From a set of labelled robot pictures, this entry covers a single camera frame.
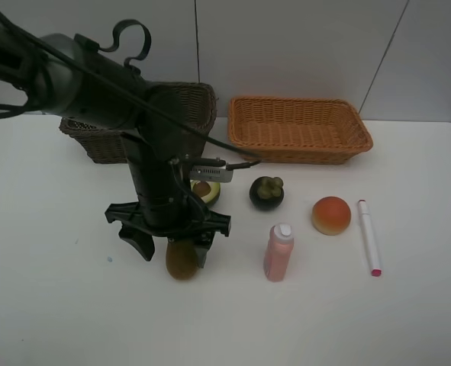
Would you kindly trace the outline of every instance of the wall seam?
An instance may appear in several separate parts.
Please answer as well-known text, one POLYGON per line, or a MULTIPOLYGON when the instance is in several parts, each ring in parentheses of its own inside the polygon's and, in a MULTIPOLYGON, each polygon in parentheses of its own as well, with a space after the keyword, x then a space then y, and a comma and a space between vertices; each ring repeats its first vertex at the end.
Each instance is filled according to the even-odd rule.
POLYGON ((196 8, 196 0, 193 0, 195 3, 195 41, 196 41, 196 67, 198 69, 198 82, 201 82, 201 74, 200 74, 200 42, 198 38, 198 10, 196 8))
POLYGON ((411 0, 407 0, 407 2, 405 3, 405 6, 403 7, 403 10, 401 11, 400 18, 398 19, 398 22, 395 25, 395 29, 393 30, 393 33, 391 34, 390 41, 388 42, 388 45, 386 46, 385 52, 383 53, 381 61, 379 62, 378 68, 376 69, 376 72, 375 72, 375 74, 374 74, 374 76, 373 76, 373 78, 371 80, 371 84, 369 84, 368 91, 366 92, 366 96, 364 97, 364 100, 362 101, 361 108, 359 109, 359 113, 360 114, 362 112, 362 109, 364 108, 364 104, 365 104, 366 100, 368 99, 369 93, 371 92, 371 88, 372 88, 372 86, 375 83, 376 77, 378 76, 378 73, 379 73, 379 70, 381 69, 383 61, 385 61, 385 57, 388 54, 388 51, 389 51, 389 49, 391 47, 391 43, 393 42, 393 39, 395 38, 396 32, 398 30, 398 26, 401 23, 401 19, 403 18, 404 14, 405 14, 405 11, 407 10, 408 4, 410 4, 410 1, 411 0))

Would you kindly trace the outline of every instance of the bread roll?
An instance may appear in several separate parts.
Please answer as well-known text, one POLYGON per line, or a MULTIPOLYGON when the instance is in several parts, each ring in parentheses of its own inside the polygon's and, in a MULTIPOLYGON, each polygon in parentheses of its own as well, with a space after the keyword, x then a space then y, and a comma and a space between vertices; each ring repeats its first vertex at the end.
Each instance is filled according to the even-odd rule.
POLYGON ((350 224, 349 205, 338 197, 322 198, 314 205, 311 223, 325 235, 338 235, 350 224))

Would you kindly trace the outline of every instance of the wicker basket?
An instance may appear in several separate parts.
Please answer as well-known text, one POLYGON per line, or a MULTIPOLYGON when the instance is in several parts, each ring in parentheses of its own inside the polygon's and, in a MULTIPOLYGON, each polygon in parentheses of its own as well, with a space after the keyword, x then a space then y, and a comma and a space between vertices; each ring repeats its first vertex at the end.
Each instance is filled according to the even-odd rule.
MULTIPOLYGON (((187 107, 186 124, 197 131, 210 132, 217 116, 216 97, 213 88, 203 83, 164 82, 171 85, 187 107)), ((59 129, 78 141, 93 162, 113 164, 127 162, 124 147, 120 141, 120 133, 115 130, 101 130, 88 124, 63 118, 59 129)), ((185 152, 190 156, 201 156, 205 141, 189 132, 183 131, 185 152)))
POLYGON ((340 99, 233 98, 228 136, 265 162, 343 164, 372 148, 359 114, 340 99))

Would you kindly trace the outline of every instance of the avocado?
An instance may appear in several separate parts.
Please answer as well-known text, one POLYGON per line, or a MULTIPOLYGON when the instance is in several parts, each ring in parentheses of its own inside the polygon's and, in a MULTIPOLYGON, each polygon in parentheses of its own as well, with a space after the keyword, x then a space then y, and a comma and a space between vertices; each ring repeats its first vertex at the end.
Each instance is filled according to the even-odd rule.
POLYGON ((192 181, 192 191, 205 202, 207 207, 211 207, 220 197, 220 183, 216 181, 192 181))
POLYGON ((283 202, 285 191, 279 177, 260 177, 250 186, 249 197, 254 206, 263 211, 274 210, 283 202))

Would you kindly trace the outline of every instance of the white marker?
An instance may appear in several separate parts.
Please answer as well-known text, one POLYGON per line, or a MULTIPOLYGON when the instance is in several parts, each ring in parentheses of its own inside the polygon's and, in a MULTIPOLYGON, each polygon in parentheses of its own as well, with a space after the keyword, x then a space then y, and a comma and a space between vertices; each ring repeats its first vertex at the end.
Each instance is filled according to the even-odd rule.
POLYGON ((372 228, 371 215, 369 214, 366 201, 359 201, 358 206, 362 236, 364 237, 364 246, 366 248, 371 276, 379 277, 381 276, 381 262, 379 261, 378 248, 376 247, 376 237, 372 228))

